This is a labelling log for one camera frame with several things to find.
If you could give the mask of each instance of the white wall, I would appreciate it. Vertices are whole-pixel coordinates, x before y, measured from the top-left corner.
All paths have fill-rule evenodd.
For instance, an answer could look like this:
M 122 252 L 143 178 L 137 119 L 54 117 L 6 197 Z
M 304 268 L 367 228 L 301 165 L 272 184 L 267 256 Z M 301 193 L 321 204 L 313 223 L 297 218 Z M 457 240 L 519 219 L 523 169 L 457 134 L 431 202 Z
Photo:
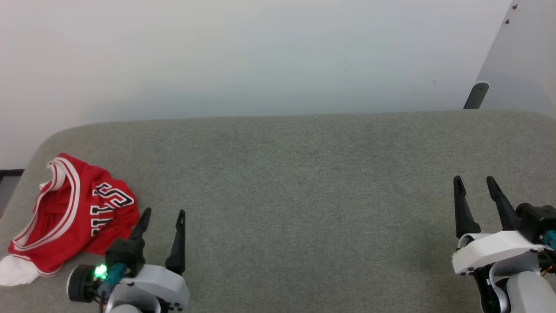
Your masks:
M 0 169 L 99 121 L 460 109 L 510 0 L 3 0 Z
M 514 0 L 505 18 L 510 23 L 500 28 L 478 77 L 489 83 L 481 109 L 556 118 L 555 13 L 554 0 Z

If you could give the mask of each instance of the basketball jersey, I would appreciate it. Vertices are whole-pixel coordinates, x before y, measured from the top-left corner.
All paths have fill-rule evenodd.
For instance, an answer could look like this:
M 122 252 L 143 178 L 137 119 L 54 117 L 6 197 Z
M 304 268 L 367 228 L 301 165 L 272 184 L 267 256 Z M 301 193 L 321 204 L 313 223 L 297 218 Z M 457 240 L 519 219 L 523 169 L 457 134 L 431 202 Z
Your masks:
M 106 170 L 63 153 L 48 168 L 52 180 L 41 185 L 33 219 L 8 247 L 42 276 L 55 275 L 81 251 L 103 255 L 139 219 L 133 193 Z

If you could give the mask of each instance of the gray table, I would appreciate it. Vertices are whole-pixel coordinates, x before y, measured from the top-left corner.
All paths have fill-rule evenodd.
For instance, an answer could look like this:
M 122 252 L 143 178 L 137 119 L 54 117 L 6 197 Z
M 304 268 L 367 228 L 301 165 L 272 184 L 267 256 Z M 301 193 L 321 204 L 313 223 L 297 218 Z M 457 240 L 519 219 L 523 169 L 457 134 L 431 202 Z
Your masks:
M 556 205 L 555 138 L 553 119 L 479 110 L 83 126 L 33 157 L 0 219 L 0 246 L 30 220 L 46 163 L 66 152 L 153 208 L 148 263 L 163 264 L 186 210 L 191 312 L 479 312 L 474 281 L 451 267 L 453 177 L 483 231 L 496 232 L 487 175 L 514 206 Z M 0 303 L 95 312 L 69 302 L 65 282 L 101 259 L 79 255 L 55 277 L 0 288 Z

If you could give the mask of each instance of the white cloth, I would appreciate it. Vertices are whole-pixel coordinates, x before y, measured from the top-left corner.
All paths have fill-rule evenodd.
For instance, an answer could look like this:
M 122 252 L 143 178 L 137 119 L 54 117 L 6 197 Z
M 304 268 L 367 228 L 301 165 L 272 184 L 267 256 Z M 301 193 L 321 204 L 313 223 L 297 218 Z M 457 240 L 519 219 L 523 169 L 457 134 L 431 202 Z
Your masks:
M 30 283 L 39 276 L 31 261 L 9 255 L 0 261 L 0 286 L 16 286 Z

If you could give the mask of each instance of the green light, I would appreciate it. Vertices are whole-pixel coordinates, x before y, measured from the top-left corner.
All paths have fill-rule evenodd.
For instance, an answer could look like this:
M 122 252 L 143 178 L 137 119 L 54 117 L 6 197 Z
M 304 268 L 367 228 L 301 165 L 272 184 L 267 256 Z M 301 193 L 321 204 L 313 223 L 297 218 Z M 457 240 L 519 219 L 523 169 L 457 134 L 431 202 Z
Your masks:
M 108 267 L 106 267 L 106 265 L 104 264 L 100 264 L 99 266 L 97 266 L 95 268 L 95 277 L 100 278 L 100 279 L 106 279 L 106 271 L 108 270 Z

